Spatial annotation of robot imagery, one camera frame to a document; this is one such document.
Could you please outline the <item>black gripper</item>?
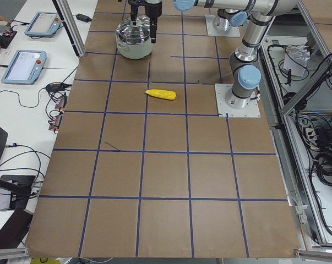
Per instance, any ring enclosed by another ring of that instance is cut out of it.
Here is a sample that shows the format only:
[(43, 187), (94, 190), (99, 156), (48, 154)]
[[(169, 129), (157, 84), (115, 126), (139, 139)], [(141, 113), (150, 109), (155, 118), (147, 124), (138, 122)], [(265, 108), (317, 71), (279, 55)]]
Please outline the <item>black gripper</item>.
[[(145, 0), (145, 14), (150, 18), (150, 39), (151, 43), (156, 43), (157, 37), (157, 18), (162, 15), (162, 0)], [(137, 24), (137, 10), (130, 11), (132, 25)]]

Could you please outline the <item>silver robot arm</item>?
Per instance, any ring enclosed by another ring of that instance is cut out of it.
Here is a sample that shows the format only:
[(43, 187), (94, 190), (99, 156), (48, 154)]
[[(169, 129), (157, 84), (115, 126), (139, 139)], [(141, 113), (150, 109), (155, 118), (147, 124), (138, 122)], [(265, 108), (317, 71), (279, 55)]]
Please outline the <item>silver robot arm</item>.
[(243, 14), (252, 14), (242, 44), (230, 57), (230, 67), (235, 81), (225, 95), (225, 102), (233, 109), (246, 108), (252, 92), (260, 83), (261, 72), (251, 63), (256, 59), (257, 50), (273, 19), (289, 12), (296, 4), (297, 1), (173, 1), (175, 8), (180, 11), (204, 7), (233, 9)]
[[(179, 11), (190, 10), (198, 1), (172, 1), (175, 8)], [(151, 43), (156, 42), (157, 19), (162, 15), (162, 1), (128, 1), (131, 11), (130, 16), (133, 24), (136, 24), (139, 6), (144, 6), (145, 14), (149, 18)], [(247, 19), (247, 12), (238, 9), (219, 8), (217, 17), (220, 21), (227, 20), (230, 26), (241, 26)]]

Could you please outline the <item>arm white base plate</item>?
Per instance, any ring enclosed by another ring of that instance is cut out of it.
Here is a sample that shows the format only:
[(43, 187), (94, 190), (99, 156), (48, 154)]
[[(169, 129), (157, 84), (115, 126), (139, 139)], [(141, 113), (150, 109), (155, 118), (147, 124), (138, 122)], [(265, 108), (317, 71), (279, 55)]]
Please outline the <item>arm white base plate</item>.
[(219, 117), (229, 118), (260, 118), (257, 100), (252, 92), (249, 98), (241, 99), (232, 93), (232, 84), (215, 84), (217, 112)]
[(222, 37), (240, 37), (239, 27), (231, 26), (229, 21), (220, 18), (217, 15), (206, 15), (206, 30), (208, 36), (222, 36)]

